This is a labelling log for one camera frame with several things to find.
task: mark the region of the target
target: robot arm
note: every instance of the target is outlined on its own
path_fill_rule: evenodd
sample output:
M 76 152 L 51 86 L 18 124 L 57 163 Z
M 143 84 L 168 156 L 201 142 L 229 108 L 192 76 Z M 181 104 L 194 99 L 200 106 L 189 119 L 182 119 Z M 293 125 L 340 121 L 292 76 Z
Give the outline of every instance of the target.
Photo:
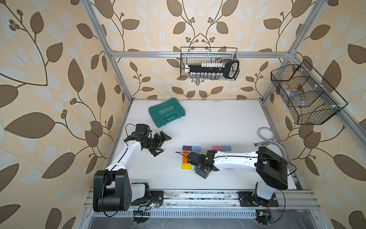
M 207 178 L 211 171 L 242 169 L 256 172 L 261 181 L 256 186 L 254 198 L 270 200 L 276 189 L 287 189 L 287 162 L 266 147 L 250 153 L 226 153 L 210 150 L 206 155 L 191 152 L 188 163 L 197 167 L 196 173 Z
M 163 131 L 159 135 L 151 131 L 148 125 L 137 124 L 136 130 L 124 140 L 123 149 L 113 158 L 113 162 L 106 170 L 95 173 L 93 210 L 126 211 L 131 202 L 148 195 L 147 183 L 131 184 L 127 171 L 142 149 L 148 149 L 156 157 L 163 152 L 160 147 L 164 141 L 170 139 Z

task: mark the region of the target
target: white platform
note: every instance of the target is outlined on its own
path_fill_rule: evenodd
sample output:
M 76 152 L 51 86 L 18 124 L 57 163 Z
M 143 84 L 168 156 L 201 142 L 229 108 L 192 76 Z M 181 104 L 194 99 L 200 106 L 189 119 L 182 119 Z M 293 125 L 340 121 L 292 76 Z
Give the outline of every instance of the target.
M 179 103 L 186 115 L 157 128 L 148 108 L 160 103 L 162 101 L 156 100 L 136 100 L 132 103 L 126 124 L 147 124 L 157 133 L 164 131 L 172 140 L 163 144 L 164 152 L 157 157 L 153 157 L 147 149 L 142 150 L 128 171 L 131 183 L 148 182 L 151 189 L 254 189 L 261 179 L 257 173 L 220 170 L 211 172 L 207 179 L 203 179 L 195 173 L 194 166 L 192 170 L 182 170 L 182 156 L 175 151 L 181 152 L 183 145 L 201 146 L 202 154 L 212 150 L 213 145 L 230 145 L 231 152 L 258 150 L 253 143 L 263 140 L 257 135 L 257 130 L 263 126 L 269 127 L 259 101 L 182 100 Z M 128 134 L 134 130 L 132 125 L 127 127 Z M 288 187 L 296 189 L 291 176 L 288 177 Z

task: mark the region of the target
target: wire basket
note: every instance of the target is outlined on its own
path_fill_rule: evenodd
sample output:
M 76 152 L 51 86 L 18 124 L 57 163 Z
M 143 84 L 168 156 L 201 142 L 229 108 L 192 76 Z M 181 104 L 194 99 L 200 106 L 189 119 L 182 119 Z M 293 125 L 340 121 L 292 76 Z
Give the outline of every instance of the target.
M 324 85 L 318 84 L 309 74 L 309 63 L 289 64 L 271 72 L 271 81 L 277 93 L 281 95 L 292 117 L 298 125 L 321 125 L 343 109 L 348 103 L 323 78 L 324 84 L 332 88 L 338 97 L 344 101 L 343 105 L 331 98 Z
M 181 47 L 180 77 L 193 80 L 236 80 L 237 48 Z

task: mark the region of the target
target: green plastic case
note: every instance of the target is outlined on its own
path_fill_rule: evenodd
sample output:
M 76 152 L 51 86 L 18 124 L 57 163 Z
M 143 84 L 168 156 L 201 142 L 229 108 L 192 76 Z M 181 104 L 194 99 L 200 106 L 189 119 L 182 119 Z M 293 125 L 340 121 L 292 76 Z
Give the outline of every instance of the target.
M 185 116 L 186 112 L 176 98 L 171 98 L 159 105 L 149 107 L 149 114 L 155 125 L 160 128 L 171 121 Z

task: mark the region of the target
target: floral wallpaper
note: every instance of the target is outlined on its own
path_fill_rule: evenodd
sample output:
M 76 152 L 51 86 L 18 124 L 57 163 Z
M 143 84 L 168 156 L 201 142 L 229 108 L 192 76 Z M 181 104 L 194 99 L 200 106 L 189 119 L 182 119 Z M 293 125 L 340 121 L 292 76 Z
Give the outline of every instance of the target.
M 132 97 L 139 99 L 258 99 L 270 84 L 279 59 L 240 61 L 235 81 L 200 80 L 180 76 L 179 61 L 163 58 L 120 58 L 118 64 Z
M 118 51 L 236 47 L 287 51 L 312 0 L 91 0 Z
M 297 52 L 309 69 L 348 101 L 366 128 L 366 2 L 329 0 Z M 298 168 L 335 229 L 366 228 L 366 151 L 336 116 L 323 125 L 296 125 L 278 92 L 266 103 Z
M 0 0 L 0 46 L 0 228 L 70 229 L 127 102 L 79 1 Z

